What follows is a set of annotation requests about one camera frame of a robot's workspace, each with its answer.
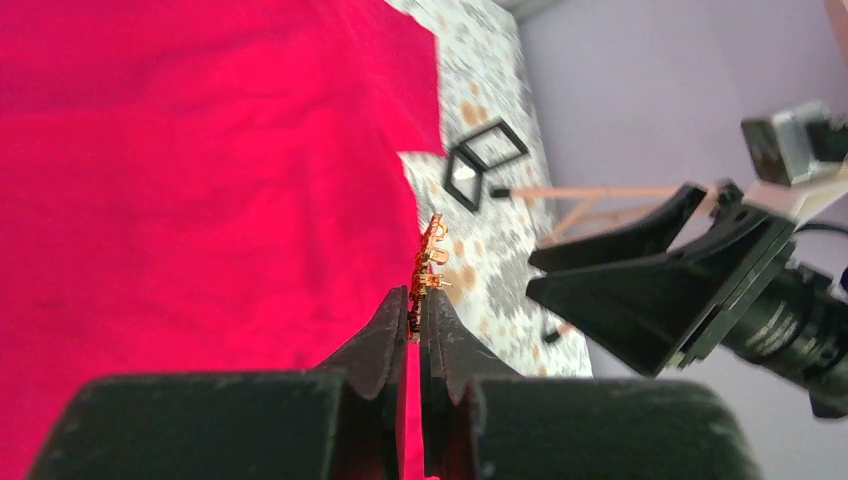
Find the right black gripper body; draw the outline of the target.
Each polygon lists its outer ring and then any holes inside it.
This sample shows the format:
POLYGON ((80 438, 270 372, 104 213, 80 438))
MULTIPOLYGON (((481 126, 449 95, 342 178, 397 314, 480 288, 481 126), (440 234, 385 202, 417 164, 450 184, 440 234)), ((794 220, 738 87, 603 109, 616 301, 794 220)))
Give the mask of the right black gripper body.
POLYGON ((795 225, 742 202, 740 188, 723 182, 702 236, 672 253, 697 282, 684 308, 681 337, 664 367, 683 369, 720 346, 795 250, 795 225))

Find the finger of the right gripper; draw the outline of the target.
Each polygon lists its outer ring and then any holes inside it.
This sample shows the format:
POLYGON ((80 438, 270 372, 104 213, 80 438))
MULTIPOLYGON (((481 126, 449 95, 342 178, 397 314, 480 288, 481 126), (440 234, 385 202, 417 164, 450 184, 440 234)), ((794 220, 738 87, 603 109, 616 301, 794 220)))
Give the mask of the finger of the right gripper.
POLYGON ((527 296, 634 372, 655 377, 675 351, 696 284, 661 254, 550 273, 531 280, 527 296))
POLYGON ((677 189, 648 214, 616 229, 533 251, 528 263, 554 273, 661 253, 671 245, 707 197, 694 184, 677 189))

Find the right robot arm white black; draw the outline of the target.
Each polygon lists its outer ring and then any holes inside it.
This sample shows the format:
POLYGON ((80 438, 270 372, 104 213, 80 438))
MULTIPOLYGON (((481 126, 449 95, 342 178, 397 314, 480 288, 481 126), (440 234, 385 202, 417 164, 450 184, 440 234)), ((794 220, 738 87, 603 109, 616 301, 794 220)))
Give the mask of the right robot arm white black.
POLYGON ((806 390, 816 417, 844 418, 846 303, 827 275, 791 263, 795 225, 744 204, 732 183, 712 226, 674 247, 706 198, 686 184, 629 225, 534 251, 542 276, 527 296, 640 375, 724 347, 806 390))

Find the orange glitter brooch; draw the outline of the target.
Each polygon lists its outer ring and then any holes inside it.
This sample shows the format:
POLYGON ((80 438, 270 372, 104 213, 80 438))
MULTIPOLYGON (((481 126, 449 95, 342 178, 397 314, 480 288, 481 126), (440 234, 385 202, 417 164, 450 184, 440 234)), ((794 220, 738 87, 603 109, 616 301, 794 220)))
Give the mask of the orange glitter brooch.
POLYGON ((420 341, 423 299, 430 289, 449 285, 449 282, 443 280, 442 274, 433 271, 434 265, 443 266, 449 260, 449 253, 438 246, 438 243, 447 237, 448 232, 443 216, 433 214, 421 235, 408 295, 407 338, 415 343, 420 341))

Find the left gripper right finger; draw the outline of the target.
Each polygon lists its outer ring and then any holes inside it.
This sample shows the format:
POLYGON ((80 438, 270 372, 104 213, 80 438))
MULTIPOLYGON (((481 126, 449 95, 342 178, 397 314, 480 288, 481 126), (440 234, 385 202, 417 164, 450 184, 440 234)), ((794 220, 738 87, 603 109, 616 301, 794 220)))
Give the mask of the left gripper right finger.
POLYGON ((435 288, 421 303, 419 358, 425 474, 478 479, 467 390, 477 377, 520 374, 465 327, 447 293, 435 288))

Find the red t-shirt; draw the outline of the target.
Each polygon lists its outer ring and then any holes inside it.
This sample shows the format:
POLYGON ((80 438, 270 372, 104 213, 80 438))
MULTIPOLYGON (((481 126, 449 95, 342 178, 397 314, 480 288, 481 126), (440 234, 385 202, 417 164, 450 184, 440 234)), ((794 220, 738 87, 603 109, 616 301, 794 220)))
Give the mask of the red t-shirt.
POLYGON ((407 283, 436 39, 384 1, 1 5, 1 475, 106 374, 312 366, 407 283))

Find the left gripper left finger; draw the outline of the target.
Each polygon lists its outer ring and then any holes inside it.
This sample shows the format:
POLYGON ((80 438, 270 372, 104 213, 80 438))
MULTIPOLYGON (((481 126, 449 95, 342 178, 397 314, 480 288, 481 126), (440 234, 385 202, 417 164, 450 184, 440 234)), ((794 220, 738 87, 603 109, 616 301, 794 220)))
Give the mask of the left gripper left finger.
POLYGON ((408 289, 391 289, 368 323, 317 367, 338 383, 329 479, 403 477, 407 315, 408 289))

